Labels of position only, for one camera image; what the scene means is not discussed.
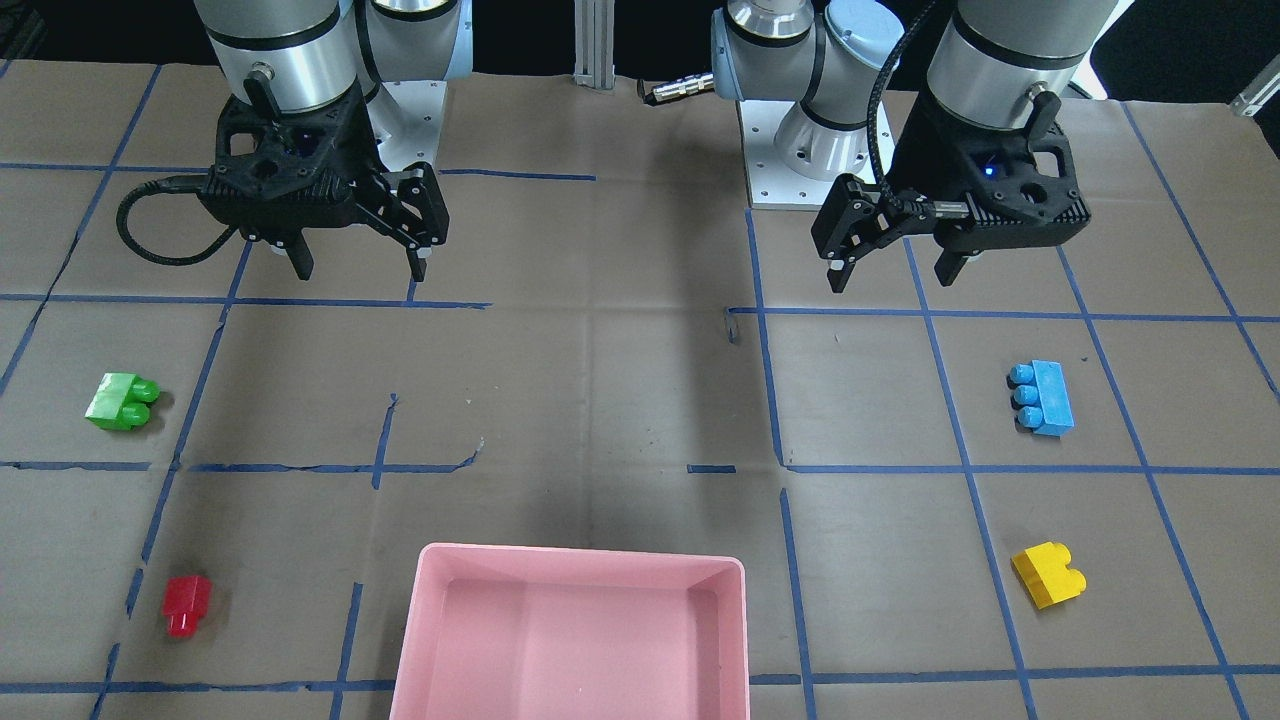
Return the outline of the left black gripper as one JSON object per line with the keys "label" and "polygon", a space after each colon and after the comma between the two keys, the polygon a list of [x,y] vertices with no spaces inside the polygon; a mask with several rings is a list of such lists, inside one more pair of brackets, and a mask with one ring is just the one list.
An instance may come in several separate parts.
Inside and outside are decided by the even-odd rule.
{"label": "left black gripper", "polygon": [[[896,143],[887,181],[931,201],[965,202],[966,219],[941,220],[934,277],[950,287],[977,251],[1052,247],[1091,222],[1070,143],[1056,119],[1055,92],[1030,102],[1020,128],[979,127],[923,92]],[[837,176],[812,225],[817,255],[829,264],[831,291],[842,293],[859,260],[899,238],[890,196],[854,174]]]}

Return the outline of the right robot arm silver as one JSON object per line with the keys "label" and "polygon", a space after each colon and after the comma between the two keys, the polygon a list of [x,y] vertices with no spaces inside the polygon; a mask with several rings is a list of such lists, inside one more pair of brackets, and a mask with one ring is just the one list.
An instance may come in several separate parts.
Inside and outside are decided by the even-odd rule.
{"label": "right robot arm silver", "polygon": [[302,281],[307,229],[366,225],[413,281],[447,241],[433,163],[445,85],[474,67],[470,1],[200,1],[230,87],[198,200]]}

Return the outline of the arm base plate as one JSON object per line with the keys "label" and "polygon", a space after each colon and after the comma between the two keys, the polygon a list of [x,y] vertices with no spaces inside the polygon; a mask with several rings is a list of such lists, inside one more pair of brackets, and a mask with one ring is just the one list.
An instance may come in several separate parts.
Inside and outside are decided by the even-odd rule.
{"label": "arm base plate", "polygon": [[748,100],[736,109],[751,208],[815,210],[837,176],[876,181],[865,128],[832,129],[797,102]]}
{"label": "arm base plate", "polygon": [[448,83],[438,79],[381,85],[367,113],[381,164],[406,170],[419,161],[436,163]]}

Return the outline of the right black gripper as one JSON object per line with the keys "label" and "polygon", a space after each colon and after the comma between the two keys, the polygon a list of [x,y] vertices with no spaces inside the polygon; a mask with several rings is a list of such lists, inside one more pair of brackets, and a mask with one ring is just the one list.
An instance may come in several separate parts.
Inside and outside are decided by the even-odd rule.
{"label": "right black gripper", "polygon": [[358,82],[310,111],[287,113],[270,79],[247,77],[246,101],[230,97],[218,120],[215,159],[196,195],[218,220],[283,243],[300,281],[314,256],[305,228],[365,224],[404,247],[413,282],[447,241],[451,214],[435,172],[416,161],[399,173],[396,197]]}

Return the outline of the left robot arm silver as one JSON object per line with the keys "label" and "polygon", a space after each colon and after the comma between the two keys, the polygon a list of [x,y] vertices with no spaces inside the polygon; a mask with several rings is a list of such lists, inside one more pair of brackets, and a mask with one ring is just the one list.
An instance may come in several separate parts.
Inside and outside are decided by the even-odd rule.
{"label": "left robot arm silver", "polygon": [[[833,292],[868,254],[914,234],[940,247],[952,284],[983,252],[1052,249],[1091,222],[1068,136],[1070,85],[1115,1],[928,1],[904,24],[878,1],[724,1],[710,22],[716,92],[787,101],[803,122],[783,147],[815,176],[810,135],[863,135],[863,167],[823,170],[829,191],[812,225]],[[890,79],[933,14],[947,17],[902,132],[886,161],[878,111]]]}

